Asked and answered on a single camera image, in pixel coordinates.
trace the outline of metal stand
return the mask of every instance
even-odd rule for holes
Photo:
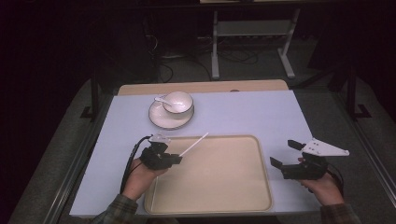
[[[99,88],[98,82],[96,80],[96,72],[93,71],[91,76],[91,103],[92,106],[86,106],[84,111],[82,111],[81,118],[83,119],[91,119],[91,122],[94,122],[99,111]]]
[[[287,56],[290,41],[300,14],[300,9],[294,10],[291,20],[281,21],[219,21],[218,12],[214,12],[213,19],[213,50],[212,50],[212,78],[219,79],[218,36],[239,35],[285,35],[283,48],[278,49],[280,61],[285,68],[288,78],[295,78]]]

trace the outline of white saucer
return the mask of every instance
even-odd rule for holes
[[[191,111],[186,118],[183,119],[174,119],[172,118],[172,113],[166,111],[163,107],[163,103],[154,101],[148,110],[148,117],[152,123],[157,125],[160,128],[164,128],[167,130],[173,130],[180,128],[185,125],[192,118],[194,111]]]

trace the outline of floor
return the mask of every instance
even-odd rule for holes
[[[157,81],[209,81],[210,52],[205,43],[210,42],[202,41],[201,46],[204,47],[196,55],[170,51],[164,54]],[[228,47],[227,41],[235,43],[239,40],[224,40],[219,59],[220,81],[280,78],[293,86],[319,72],[306,67],[316,45],[313,38],[296,39],[290,45],[288,55],[296,74],[295,79],[286,78],[277,56],[276,49],[281,46],[282,39],[265,39],[262,40],[264,44],[260,45],[254,45],[252,40],[246,39],[243,43],[247,44],[239,45],[238,48]],[[392,196],[389,189],[394,189],[394,186],[389,183],[396,179],[396,164],[392,159],[396,153],[396,124],[377,102],[369,85],[360,79],[357,104],[364,105],[372,117],[358,121],[350,119],[345,111],[346,89],[333,93],[326,88],[331,77],[328,75],[306,89],[295,90],[297,100],[316,138],[336,142],[352,152],[347,159],[329,160],[342,167],[346,180],[346,200],[352,204],[362,223],[394,223],[395,203],[389,197]],[[98,116],[99,123],[105,117],[111,95],[101,93],[100,97],[102,114]],[[87,81],[67,109],[11,223],[88,223],[86,219],[70,217],[68,211],[89,159],[87,152],[81,154],[83,159],[80,161],[76,161],[76,155],[82,148],[91,147],[94,134],[100,132],[98,120],[91,122],[80,117],[83,109],[89,105],[91,90],[90,82]],[[56,203],[53,205],[54,200],[61,206],[56,206]],[[278,219],[284,224],[319,223],[318,214],[286,215]]]

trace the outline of wrist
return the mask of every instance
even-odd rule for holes
[[[122,195],[131,200],[137,201],[142,196],[142,193],[137,193],[134,190],[126,189],[125,191],[122,192]]]

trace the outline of wooden board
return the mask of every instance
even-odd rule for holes
[[[124,85],[118,95],[167,94],[172,91],[226,92],[226,91],[287,91],[284,80],[213,81]]]

